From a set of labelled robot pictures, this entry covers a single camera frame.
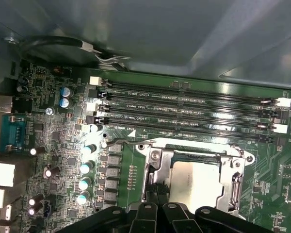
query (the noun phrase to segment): dimm slot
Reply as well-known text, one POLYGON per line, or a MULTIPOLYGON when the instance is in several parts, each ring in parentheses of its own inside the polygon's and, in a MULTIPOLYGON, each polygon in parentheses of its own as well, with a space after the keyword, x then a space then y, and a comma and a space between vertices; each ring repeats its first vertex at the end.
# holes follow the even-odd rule
POLYGON ((172 87, 160 87, 160 86, 148 86, 148 85, 139 85, 139 84, 131 84, 131 83, 119 83, 113 82, 112 88, 117 89, 129 89, 129 90, 140 90, 144 91, 147 90, 149 92, 156 92, 156 93, 165 93, 175 95, 176 93, 181 94, 182 96, 186 97, 198 97, 198 98, 211 98, 216 100, 223 100, 223 101, 235 101, 235 102, 242 102, 242 103, 252 103, 261 105, 261 101, 263 98, 255 98, 255 97, 243 97, 243 96, 235 96, 235 95, 228 95, 228 94, 220 94, 220 93, 207 93, 201 92, 197 90, 190 90, 190 89, 178 89, 172 87))
POLYGON ((210 107, 207 105, 199 104, 199 103, 172 103, 169 102, 166 104, 165 102, 162 103, 157 100, 152 100, 149 104, 148 102, 144 101, 135 101, 131 99, 121 99, 121 98, 110 98, 110 101, 112 102, 122 102, 126 104, 135 104, 135 105, 148 105, 148 106, 155 106, 155 107, 163 107, 163 108, 181 108, 183 110, 191 110, 191 111, 200 111, 203 113, 224 113, 224 114, 231 114, 236 115, 238 117, 244 116, 244 117, 259 117, 259 112, 254 110, 244 110, 244 109, 237 109, 237 108, 230 108, 230 107, 210 107))

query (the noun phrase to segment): black capacitor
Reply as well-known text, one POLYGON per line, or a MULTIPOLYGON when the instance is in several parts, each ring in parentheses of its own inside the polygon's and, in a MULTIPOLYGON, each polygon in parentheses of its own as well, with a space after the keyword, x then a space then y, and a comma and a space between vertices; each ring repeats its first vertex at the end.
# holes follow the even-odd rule
POLYGON ((45 171, 45 176, 46 177, 51 177, 53 175, 56 175, 60 172, 60 168, 58 166, 54 166, 52 168, 49 168, 48 170, 45 171))
POLYGON ((43 208, 42 202, 38 202, 34 206, 32 206, 31 208, 28 209, 28 215, 33 216, 36 213, 38 213, 39 210, 41 210, 42 208, 43 208))
POLYGON ((24 78, 24 77, 19 77, 17 81, 22 86, 26 86, 29 83, 29 80, 27 78, 24 78))
POLYGON ((42 201, 44 199, 43 193, 38 193, 34 197, 29 199, 29 205, 34 206, 36 203, 42 201))
POLYGON ((26 94, 28 92, 28 88, 26 86, 18 86, 16 90, 21 94, 26 94))

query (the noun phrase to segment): screw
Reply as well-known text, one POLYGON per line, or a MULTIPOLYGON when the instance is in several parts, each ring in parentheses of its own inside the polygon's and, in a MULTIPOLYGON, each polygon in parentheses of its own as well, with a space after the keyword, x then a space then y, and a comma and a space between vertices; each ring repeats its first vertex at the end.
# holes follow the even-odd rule
POLYGON ((170 209, 175 209, 177 206, 176 206, 175 204, 171 203, 171 204, 168 205, 168 207, 169 207, 170 209))
POLYGON ((45 114, 46 115, 48 115, 48 116, 51 116, 51 115, 54 115, 54 110, 53 110, 53 108, 47 108, 46 110, 45 110, 45 114))
POLYGON ((247 157, 247 162, 252 162, 252 161, 253 161, 252 156, 248 156, 248 157, 247 157))
POLYGON ((211 211, 209 210, 209 209, 202 209, 202 213, 204 213, 204 214, 210 214, 211 213, 211 211))
POLYGON ((154 150, 151 153, 151 159, 157 161, 160 159, 160 152, 158 150, 154 150))

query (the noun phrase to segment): green circuit board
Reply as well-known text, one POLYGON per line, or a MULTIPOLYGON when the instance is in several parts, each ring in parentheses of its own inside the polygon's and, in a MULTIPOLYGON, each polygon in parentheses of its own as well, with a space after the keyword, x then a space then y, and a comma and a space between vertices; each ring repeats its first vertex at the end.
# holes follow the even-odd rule
MULTIPOLYGON (((108 168, 106 157, 110 154, 121 158, 118 165, 119 183, 116 205, 127 209, 130 203, 139 201, 141 198, 145 157, 136 152, 132 145, 121 144, 113 150, 101 148, 101 143, 112 141, 115 138, 142 141, 169 137, 237 144, 252 153, 256 157, 256 161, 245 169, 240 213, 248 221, 272 229, 277 233, 291 233, 291 107, 282 108, 288 112, 288 116, 285 119, 277 119, 276 122, 288 125, 287 133, 266 133, 241 125, 241 123, 239 123, 239 127, 226 126, 226 131, 234 131, 226 136, 205 133, 206 128, 200 133, 170 128, 160 129, 159 125, 162 120, 168 124, 178 124, 178 122, 167 116, 162 117, 151 113, 155 112, 157 107, 161 108, 160 112, 164 111, 165 105, 169 105, 170 98, 179 98, 178 92, 173 94, 169 91, 168 94, 158 94, 151 92, 150 88, 131 91, 129 84, 132 84, 132 88, 134 85, 172 87, 180 92, 182 89, 189 89, 196 93, 217 93, 253 98, 284 97, 291 99, 291 91, 86 68, 55 67, 53 71, 49 71, 43 67, 29 64, 23 66, 21 75, 25 75, 29 79, 29 92, 22 94, 22 97, 33 99, 32 113, 27 115, 24 153, 28 153, 31 148, 38 146, 44 146, 47 150, 47 153, 38 157, 37 175, 28 181, 27 194, 23 204, 22 232, 25 232, 35 222, 43 224, 42 232, 54 232, 104 208, 105 189, 101 180, 106 179, 106 169, 108 168), (109 105, 115 106, 117 110, 106 113, 106 116, 115 121, 104 124, 97 133, 91 133, 90 125, 86 122, 86 116, 93 116, 96 111, 92 108, 96 99, 89 97, 91 90, 97 89, 97 87, 89 85, 91 76, 99 76, 110 83, 127 83, 125 90, 108 86, 99 89, 99 91, 105 91, 115 96, 109 105), (74 105, 70 109, 59 106, 60 90, 65 86, 74 90, 74 96, 71 98, 74 105), (125 101, 119 101, 118 95, 125 97, 122 98, 125 101), (52 107, 54 110, 52 116, 45 114, 45 109, 48 107, 52 107), (133 110, 134 108, 148 111, 138 113, 133 110), (248 135, 248 138, 240 137, 243 134, 248 135), (252 137, 256 134, 273 137, 272 143, 264 143, 252 137), (89 144, 96 145, 97 150, 89 156, 82 156, 81 148, 89 144), (93 185, 88 189, 91 197, 86 205, 79 205, 76 202, 77 196, 80 194, 78 183, 84 176, 80 174, 80 166, 87 160, 95 162, 94 169, 86 175, 93 181, 93 185), (47 164, 60 166, 60 174, 51 179, 44 179, 42 173, 47 164), (38 213, 33 217, 27 215, 28 198, 39 192, 56 200, 55 211, 51 216, 44 216, 43 213, 38 213)), ((174 108, 181 109, 185 101, 182 98, 174 108)), ((233 108, 242 107, 242 113, 248 111, 248 114, 243 114, 243 118, 248 122, 270 123, 269 119, 255 119, 253 112, 259 108, 251 106, 250 103, 240 105, 228 103, 227 105, 233 108)), ((188 121, 190 126, 193 123, 194 121, 188 121)), ((217 132, 219 129, 213 128, 213 130, 213 132, 217 132)))

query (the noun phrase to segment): blue capacitor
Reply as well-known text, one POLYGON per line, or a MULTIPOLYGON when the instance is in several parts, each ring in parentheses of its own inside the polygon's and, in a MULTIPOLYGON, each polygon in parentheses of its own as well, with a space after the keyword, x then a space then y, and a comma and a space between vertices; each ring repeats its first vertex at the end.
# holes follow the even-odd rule
POLYGON ((59 101, 59 106, 61 106, 62 108, 69 109, 73 106, 73 102, 72 102, 72 100, 69 100, 67 98, 62 98, 59 101))
POLYGON ((73 92, 73 90, 71 90, 69 87, 63 87, 63 88, 60 90, 60 94, 61 94, 63 97, 70 98, 70 97, 73 97, 74 92, 73 92))

